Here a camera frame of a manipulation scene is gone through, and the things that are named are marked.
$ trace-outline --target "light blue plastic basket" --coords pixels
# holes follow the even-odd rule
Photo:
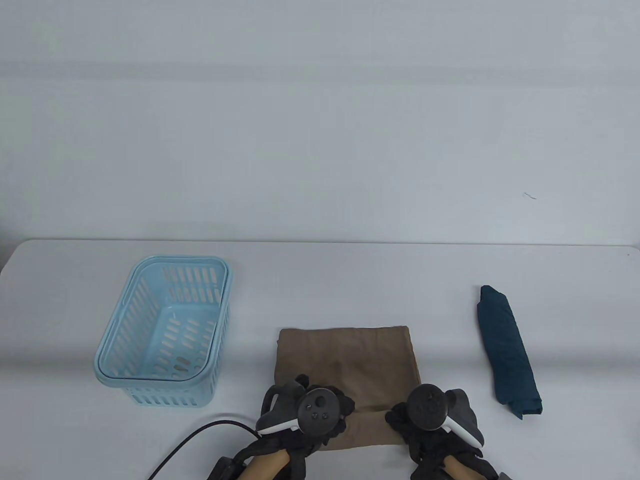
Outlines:
[[[232,272],[216,257],[149,257],[131,272],[93,368],[143,406],[213,398]]]

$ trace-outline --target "white wall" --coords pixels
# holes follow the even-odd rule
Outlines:
[[[639,51],[636,0],[2,0],[0,260],[638,243]]]

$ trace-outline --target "black cable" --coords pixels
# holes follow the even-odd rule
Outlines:
[[[190,433],[187,438],[181,441],[180,444],[176,448],[174,448],[173,451],[169,455],[167,455],[162,462],[160,462],[160,465],[158,465],[158,467],[154,470],[154,472],[151,474],[151,476],[147,480],[153,480],[154,478],[156,478],[156,475],[158,475],[158,472],[162,470],[162,468],[166,465],[166,463],[169,460],[171,460],[171,458],[178,452],[178,450],[184,447],[184,444],[186,444],[194,436],[199,434],[201,431],[206,430],[209,427],[214,427],[216,425],[235,425],[236,427],[240,427],[247,430],[247,432],[251,433],[255,438],[260,439],[260,435],[258,435],[258,432],[256,432],[256,430],[254,430],[251,427],[248,427],[247,425],[241,422],[236,422],[235,420],[216,420],[215,422],[207,423],[202,427],[198,428],[197,430],[195,430],[194,432]]]

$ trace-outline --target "vr controller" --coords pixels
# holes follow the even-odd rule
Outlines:
[[[435,385],[423,383],[409,395],[406,409],[411,421],[423,430],[442,428],[452,431],[472,447],[484,446],[484,437],[476,426],[476,415],[464,390],[442,392]]]

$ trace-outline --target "folded fabric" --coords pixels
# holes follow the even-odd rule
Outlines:
[[[477,305],[478,325],[484,350],[493,369],[495,397],[519,419],[542,413],[542,400],[533,378],[509,301],[499,291],[485,285]]]
[[[278,339],[275,383],[282,385],[300,372],[311,383],[336,386],[355,402],[345,432],[322,450],[402,444],[385,413],[420,385],[407,327],[285,328]]]

